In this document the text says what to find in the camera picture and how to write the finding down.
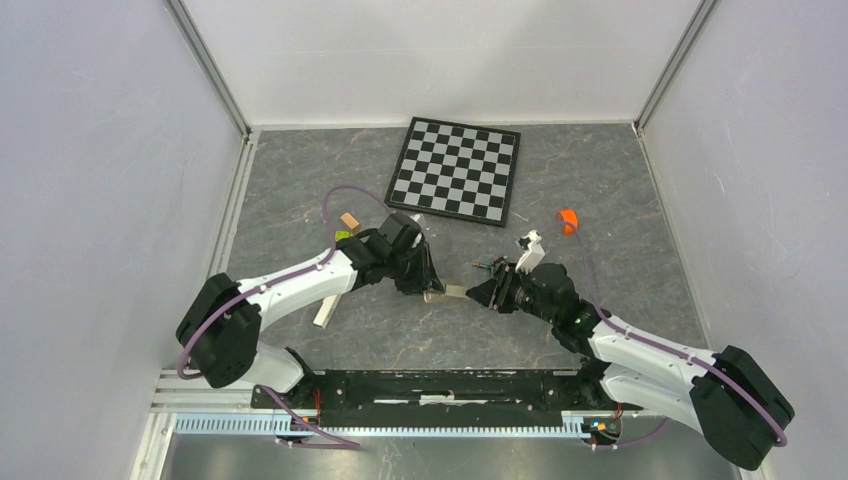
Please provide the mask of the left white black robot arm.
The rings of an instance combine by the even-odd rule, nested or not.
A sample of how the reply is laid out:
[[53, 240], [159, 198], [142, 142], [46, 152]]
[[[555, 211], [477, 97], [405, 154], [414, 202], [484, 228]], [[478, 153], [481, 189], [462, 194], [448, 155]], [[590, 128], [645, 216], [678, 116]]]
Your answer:
[[275, 390], [290, 407], [302, 407], [313, 397], [313, 379], [294, 353], [262, 343], [261, 333], [310, 304], [384, 279], [404, 295], [445, 290], [421, 225], [402, 213], [272, 274], [242, 280], [215, 274], [176, 329], [183, 348], [178, 375], [202, 378], [214, 389], [243, 380]]

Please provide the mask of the beige remote control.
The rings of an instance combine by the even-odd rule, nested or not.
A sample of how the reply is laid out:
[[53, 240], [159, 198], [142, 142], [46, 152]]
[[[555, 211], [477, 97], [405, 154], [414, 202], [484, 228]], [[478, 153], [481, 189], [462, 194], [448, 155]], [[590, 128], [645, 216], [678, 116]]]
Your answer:
[[446, 284], [443, 292], [427, 291], [423, 294], [426, 303], [444, 303], [449, 301], [467, 300], [466, 288], [461, 285]]

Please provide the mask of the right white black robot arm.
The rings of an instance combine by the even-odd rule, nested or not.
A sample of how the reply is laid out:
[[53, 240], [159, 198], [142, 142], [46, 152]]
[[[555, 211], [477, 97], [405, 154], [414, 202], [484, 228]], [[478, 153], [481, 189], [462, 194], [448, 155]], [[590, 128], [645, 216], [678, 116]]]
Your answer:
[[466, 295], [498, 313], [521, 311], [548, 323], [566, 350], [587, 357], [577, 392], [591, 408], [612, 401], [653, 411], [749, 471], [788, 443], [794, 408], [747, 351], [689, 347], [635, 328], [580, 297], [561, 264], [523, 273], [500, 262]]

